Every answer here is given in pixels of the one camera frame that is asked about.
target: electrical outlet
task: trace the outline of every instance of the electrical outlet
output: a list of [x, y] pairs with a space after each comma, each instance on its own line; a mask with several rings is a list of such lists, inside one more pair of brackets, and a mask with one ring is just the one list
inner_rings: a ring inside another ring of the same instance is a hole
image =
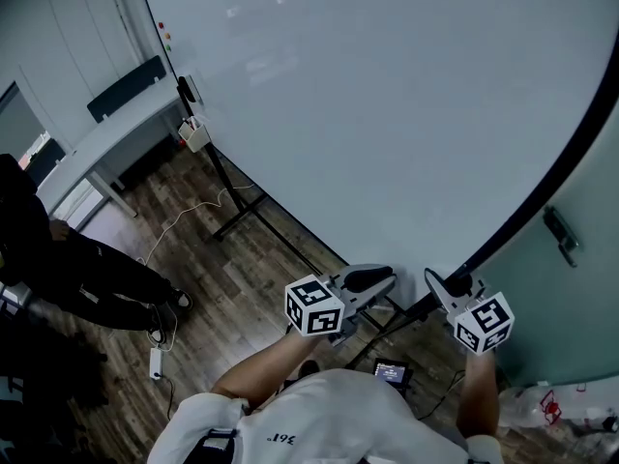
[[151, 349], [150, 375], [153, 380], [160, 380], [163, 376], [163, 351], [155, 347]]

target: black cable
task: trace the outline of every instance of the black cable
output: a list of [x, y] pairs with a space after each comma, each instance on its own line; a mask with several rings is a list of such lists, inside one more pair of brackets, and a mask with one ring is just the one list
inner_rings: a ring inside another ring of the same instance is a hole
[[449, 392], [452, 390], [452, 388], [462, 381], [462, 378], [464, 378], [464, 375], [460, 376], [457, 380], [456, 380], [456, 377], [460, 373], [463, 373], [463, 372], [464, 370], [461, 369], [460, 371], [456, 371], [456, 373], [454, 373], [454, 378], [452, 378], [452, 383], [449, 384], [449, 387], [447, 388], [445, 395], [441, 397], [441, 399], [436, 403], [436, 405], [432, 408], [432, 410], [429, 413], [427, 413], [425, 416], [421, 416], [420, 418], [417, 418], [417, 421], [421, 421], [426, 418], [429, 418], [430, 416], [432, 416], [432, 414], [434, 414], [434, 411], [436, 411], [439, 408], [439, 406], [445, 401], [445, 399], [447, 398], [447, 395], [449, 395]]
[[174, 400], [174, 382], [172, 382], [172, 380], [170, 380], [167, 376], [163, 376], [163, 375], [159, 375], [159, 379], [160, 380], [165, 380], [167, 383], [170, 384], [170, 400], [167, 404], [167, 420], [170, 421], [171, 417], [170, 417], [170, 411], [172, 410], [172, 401]]

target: wooden floor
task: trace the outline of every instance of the wooden floor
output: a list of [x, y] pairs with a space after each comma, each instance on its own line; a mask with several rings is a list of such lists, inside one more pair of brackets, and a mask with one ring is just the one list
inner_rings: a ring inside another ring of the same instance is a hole
[[[234, 167], [225, 166], [235, 186], [251, 183]], [[83, 233], [131, 257], [146, 257], [181, 211], [201, 201], [217, 201], [222, 188], [208, 158], [189, 150], [160, 148], [135, 166], [127, 179], [123, 197], [138, 210], [138, 217], [130, 219], [107, 204]], [[251, 200], [260, 192], [251, 188], [242, 193]], [[211, 234], [236, 213], [227, 195], [221, 196], [221, 202], [222, 208], [203, 206], [184, 215], [165, 235], [149, 263], [190, 292], [195, 301], [193, 311], [178, 326], [173, 350], [164, 355], [164, 374], [176, 387], [172, 411], [184, 398], [208, 391], [230, 366], [280, 338], [287, 323], [282, 312], [284, 285], [310, 273], [253, 216], [244, 218], [222, 243], [215, 241]], [[263, 203], [260, 212], [319, 269], [334, 272], [342, 266], [275, 203]], [[34, 302], [32, 307], [57, 330], [66, 334], [82, 331], [108, 354], [103, 378], [109, 405], [90, 411], [74, 407], [95, 454], [119, 463], [145, 462], [167, 423], [169, 396], [167, 383], [154, 382], [148, 376], [151, 344], [146, 334], [98, 327], [47, 303]], [[386, 310], [372, 314], [381, 322], [390, 316]], [[171, 318], [167, 321], [173, 326]], [[381, 341], [358, 367], [371, 371], [376, 357], [409, 362], [415, 373], [407, 401], [418, 417], [434, 406], [455, 371], [463, 368], [464, 356], [443, 322], [441, 313], [432, 313], [426, 322]], [[339, 348], [323, 342], [313, 357], [323, 368], [342, 367], [374, 334], [375, 329], [363, 323]], [[458, 389], [452, 391], [427, 422], [453, 424], [458, 396]], [[546, 429], [502, 431], [500, 440], [509, 463], [598, 463], [605, 462], [615, 449], [613, 438], [591, 435], [577, 439], [562, 423]]]

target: white t-shirt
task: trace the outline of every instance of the white t-shirt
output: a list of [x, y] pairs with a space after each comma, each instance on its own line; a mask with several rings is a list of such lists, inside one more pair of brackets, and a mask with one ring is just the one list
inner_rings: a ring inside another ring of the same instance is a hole
[[148, 464], [182, 464], [209, 429], [236, 428], [234, 464], [503, 462], [498, 442], [478, 436], [468, 452], [417, 421], [386, 382], [334, 369], [304, 378], [264, 410], [245, 416], [247, 400], [202, 393], [184, 400]]

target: door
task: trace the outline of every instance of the door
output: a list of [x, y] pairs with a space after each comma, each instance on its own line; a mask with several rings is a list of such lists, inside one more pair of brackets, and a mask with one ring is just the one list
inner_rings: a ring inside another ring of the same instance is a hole
[[516, 322], [498, 358], [512, 383], [619, 373], [619, 108], [548, 201], [572, 228], [573, 268], [539, 212], [481, 268]]

